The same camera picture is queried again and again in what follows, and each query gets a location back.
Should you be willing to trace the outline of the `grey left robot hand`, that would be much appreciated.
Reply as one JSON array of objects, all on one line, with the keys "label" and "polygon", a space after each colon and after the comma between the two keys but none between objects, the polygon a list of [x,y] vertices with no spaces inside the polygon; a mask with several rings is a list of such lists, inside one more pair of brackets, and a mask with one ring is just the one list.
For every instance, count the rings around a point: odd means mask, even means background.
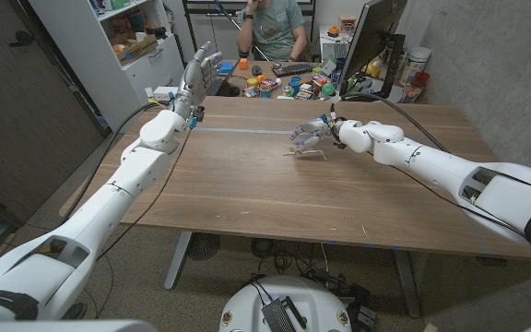
[{"label": "grey left robot hand", "polygon": [[172,110],[183,119],[191,117],[216,77],[216,67],[222,60],[222,53],[209,54],[210,48],[211,42],[207,41],[187,64],[175,100],[171,103]]}]

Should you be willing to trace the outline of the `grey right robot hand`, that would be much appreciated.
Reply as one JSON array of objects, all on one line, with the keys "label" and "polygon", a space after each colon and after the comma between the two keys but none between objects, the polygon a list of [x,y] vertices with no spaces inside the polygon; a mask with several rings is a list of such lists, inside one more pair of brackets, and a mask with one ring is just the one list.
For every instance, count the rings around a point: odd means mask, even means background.
[{"label": "grey right robot hand", "polygon": [[299,136],[299,134],[302,134],[302,133],[312,134],[312,136],[307,138],[306,140],[304,140],[302,143],[299,144],[299,147],[296,150],[298,154],[302,154],[308,148],[313,148],[325,136],[332,136],[334,138],[335,143],[339,142],[331,126],[327,124],[321,118],[312,119],[305,123],[299,124],[297,128],[294,130],[294,132],[292,133],[290,139],[294,140]]}]

